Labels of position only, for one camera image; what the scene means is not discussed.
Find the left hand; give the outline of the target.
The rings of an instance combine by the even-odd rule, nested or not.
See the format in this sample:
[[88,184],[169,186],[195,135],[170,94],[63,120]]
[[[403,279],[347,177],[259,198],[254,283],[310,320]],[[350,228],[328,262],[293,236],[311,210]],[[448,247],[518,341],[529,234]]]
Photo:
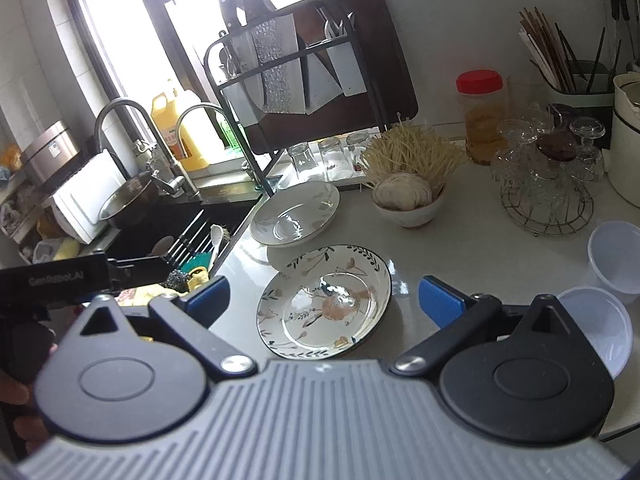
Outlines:
[[1,370],[1,402],[16,406],[18,413],[11,419],[12,428],[32,454],[48,442],[51,435],[35,408],[34,383],[23,384]]

